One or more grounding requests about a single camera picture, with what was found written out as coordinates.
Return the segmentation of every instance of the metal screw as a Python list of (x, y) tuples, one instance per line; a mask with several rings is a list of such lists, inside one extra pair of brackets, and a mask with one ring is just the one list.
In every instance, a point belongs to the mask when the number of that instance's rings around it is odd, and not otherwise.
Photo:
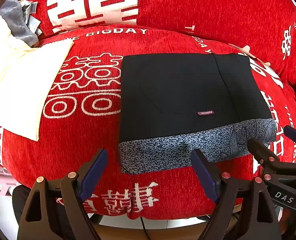
[(42, 176), (37, 178), (37, 183), (41, 183), (42, 181), (44, 181), (44, 178)]
[(265, 180), (271, 180), (271, 176), (269, 174), (265, 174), (264, 179)]
[(70, 179), (75, 178), (75, 176), (77, 176), (77, 173), (75, 173), (74, 171), (72, 171), (68, 174), (68, 178), (70, 178)]
[(229, 179), (230, 178), (230, 174), (228, 172), (223, 172), (223, 174), (221, 174), (221, 176), (224, 178), (224, 179)]
[(255, 178), (255, 182), (257, 182), (257, 183), (262, 183), (263, 182), (263, 180), (260, 178), (260, 177), (256, 177)]

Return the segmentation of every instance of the gray cloth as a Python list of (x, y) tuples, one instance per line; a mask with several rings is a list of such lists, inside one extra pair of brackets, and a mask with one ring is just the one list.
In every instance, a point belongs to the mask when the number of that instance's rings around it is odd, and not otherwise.
[(248, 139), (269, 145), (276, 140), (273, 119), (252, 119), (211, 130), (126, 141), (118, 145), (121, 172), (141, 174), (191, 165), (190, 152), (200, 149), (208, 161), (220, 162), (249, 154)]
[(14, 37), (23, 40), (31, 47), (39, 43), (38, 36), (28, 29), (23, 20), (22, 6), (18, 0), (6, 0), (0, 8), (0, 15)]

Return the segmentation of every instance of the black pants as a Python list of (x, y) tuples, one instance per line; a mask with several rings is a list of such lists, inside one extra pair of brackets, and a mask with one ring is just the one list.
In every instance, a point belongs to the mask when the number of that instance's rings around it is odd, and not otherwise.
[[(22, 216), (23, 208), (28, 199), (31, 189), (24, 185), (17, 186), (12, 194), (12, 204), (15, 218), (20, 223), (20, 219)], [(60, 235), (65, 240), (75, 240), (75, 235), (73, 234), (72, 228), (70, 226), (65, 207), (56, 203), (55, 214), (58, 219), (58, 224), (55, 225), (52, 229)], [(100, 223), (100, 220), (103, 216), (94, 214), (91, 217), (92, 223)]]

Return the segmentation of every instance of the folded yellow garment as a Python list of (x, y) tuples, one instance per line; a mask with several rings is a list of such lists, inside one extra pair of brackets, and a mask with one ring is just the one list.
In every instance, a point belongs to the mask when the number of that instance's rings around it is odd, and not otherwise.
[(73, 44), (65, 39), (30, 48), (0, 16), (0, 126), (39, 140), (46, 97)]

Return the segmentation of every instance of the pale yellow cloth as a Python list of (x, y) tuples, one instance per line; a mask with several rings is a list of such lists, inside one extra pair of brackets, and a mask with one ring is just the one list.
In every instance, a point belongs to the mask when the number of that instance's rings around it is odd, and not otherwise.
[(0, 126), (39, 140), (46, 97), (72, 45), (66, 39), (30, 48), (0, 16)]

